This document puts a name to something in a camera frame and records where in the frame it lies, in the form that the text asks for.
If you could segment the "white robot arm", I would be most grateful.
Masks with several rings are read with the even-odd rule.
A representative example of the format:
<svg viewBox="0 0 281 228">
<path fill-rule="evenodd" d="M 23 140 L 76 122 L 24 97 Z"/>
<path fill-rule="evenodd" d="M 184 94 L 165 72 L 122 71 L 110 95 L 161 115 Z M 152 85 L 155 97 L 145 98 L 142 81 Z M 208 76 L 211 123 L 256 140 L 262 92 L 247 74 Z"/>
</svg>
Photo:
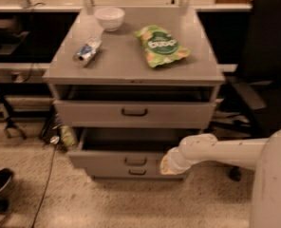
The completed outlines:
<svg viewBox="0 0 281 228">
<path fill-rule="evenodd" d="M 281 228 L 281 129 L 268 138 L 220 141 L 213 134 L 183 138 L 161 159 L 163 175 L 200 162 L 222 162 L 254 172 L 249 228 Z"/>
</svg>

